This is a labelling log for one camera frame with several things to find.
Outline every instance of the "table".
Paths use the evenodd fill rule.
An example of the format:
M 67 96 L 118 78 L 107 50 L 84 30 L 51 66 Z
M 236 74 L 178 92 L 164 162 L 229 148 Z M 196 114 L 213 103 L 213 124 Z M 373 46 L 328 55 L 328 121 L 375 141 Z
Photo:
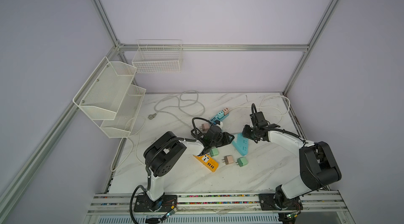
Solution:
M 164 97 L 173 94 L 146 94 L 142 102 L 139 116 L 148 117 L 154 114 L 154 105 Z M 224 108 L 233 108 L 238 105 L 248 105 L 255 103 L 259 106 L 263 98 L 270 95 L 280 95 L 279 93 L 200 93 L 199 101 L 206 107 L 204 115 L 200 116 L 210 119 Z M 184 94 L 183 99 L 195 99 L 196 94 Z M 163 101 L 157 109 L 167 105 L 178 105 L 177 99 Z M 263 105 L 273 105 L 283 113 L 286 112 L 281 97 L 274 97 L 265 100 Z M 184 108 L 190 114 L 202 111 L 199 104 Z M 177 108 L 168 108 L 166 111 L 177 115 L 181 120 L 191 125 L 192 117 L 181 113 Z M 279 114 L 274 108 L 263 108 L 263 112 Z M 223 131 L 231 134 L 240 133 L 245 124 L 250 125 L 251 108 L 236 108 L 223 121 Z M 280 116 L 265 115 L 271 123 L 277 123 Z M 203 121 L 195 121 L 199 127 Z M 137 119 L 134 129 L 139 128 L 143 123 L 142 119 Z M 289 115 L 283 116 L 278 123 L 282 129 L 297 133 L 293 121 Z M 131 136 L 130 139 L 136 145 L 138 139 L 139 146 L 137 156 L 144 162 L 143 153 L 154 141 L 160 138 L 165 132 L 172 131 L 176 136 L 192 138 L 190 128 L 176 120 L 173 116 L 158 113 L 146 123 L 138 135 Z M 130 150 L 131 143 L 126 141 L 121 159 Z M 236 163 L 225 165 L 222 159 L 226 155 L 232 155 L 238 159 L 241 155 L 230 144 L 218 148 L 219 155 L 213 157 L 219 167 L 216 172 L 209 171 L 194 156 L 184 153 L 175 166 L 165 177 L 165 192 L 243 192 L 243 191 L 263 191 L 275 190 L 276 186 L 283 184 L 299 174 L 299 159 L 284 148 L 267 141 L 259 141 L 257 144 L 249 140 L 249 152 L 246 155 L 248 165 L 239 167 Z M 126 161 L 117 169 L 114 174 L 109 193 L 132 193 L 137 185 L 147 185 L 147 173 L 145 165 L 139 163 L 133 152 Z

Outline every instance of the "yellow connector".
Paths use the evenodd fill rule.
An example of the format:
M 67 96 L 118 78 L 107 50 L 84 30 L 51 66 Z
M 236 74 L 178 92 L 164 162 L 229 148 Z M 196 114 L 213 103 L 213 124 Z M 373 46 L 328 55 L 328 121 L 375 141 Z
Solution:
M 198 159 L 204 166 L 206 166 L 211 172 L 215 172 L 216 169 L 219 167 L 219 164 L 208 155 L 194 157 Z

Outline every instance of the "triangular blue power strip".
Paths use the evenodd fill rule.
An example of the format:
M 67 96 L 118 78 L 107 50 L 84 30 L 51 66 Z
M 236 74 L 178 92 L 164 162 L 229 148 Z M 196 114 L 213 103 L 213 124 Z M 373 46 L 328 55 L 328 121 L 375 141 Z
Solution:
M 236 134 L 231 143 L 235 146 L 235 149 L 241 154 L 241 156 L 245 156 L 249 152 L 249 140 L 248 138 L 245 138 L 243 134 Z

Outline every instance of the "mesh basket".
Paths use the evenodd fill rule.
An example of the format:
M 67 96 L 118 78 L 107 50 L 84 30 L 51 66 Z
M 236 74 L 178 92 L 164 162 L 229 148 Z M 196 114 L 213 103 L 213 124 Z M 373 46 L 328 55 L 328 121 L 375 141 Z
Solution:
M 130 85 L 114 120 L 104 120 L 100 128 L 109 138 L 129 137 L 146 89 Z
M 139 46 L 132 64 L 137 73 L 180 72 L 182 64 L 181 40 L 138 40 Z
M 78 107 L 92 120 L 114 120 L 135 72 L 132 65 L 108 62 Z

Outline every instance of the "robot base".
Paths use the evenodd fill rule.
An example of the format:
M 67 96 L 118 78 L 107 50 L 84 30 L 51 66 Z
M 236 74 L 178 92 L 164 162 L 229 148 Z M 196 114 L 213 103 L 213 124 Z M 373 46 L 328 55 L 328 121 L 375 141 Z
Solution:
M 177 196 L 176 195 L 163 195 L 158 201 L 150 202 L 150 199 L 147 195 L 138 195 L 136 197 L 136 202 L 134 203 L 134 212 L 135 213 L 144 213 L 144 212 L 168 212 L 171 210 L 171 206 L 177 205 Z
M 301 204 L 301 201 L 298 197 L 294 199 L 290 199 L 285 205 L 283 209 L 280 209 L 276 206 L 276 201 L 275 201 L 275 193 L 263 193 L 263 194 L 258 194 L 259 197 L 259 202 L 261 205 L 261 210 L 263 211 L 269 211 L 269 210 L 296 210 L 296 204 L 299 204 L 300 209 L 303 209 L 303 206 Z

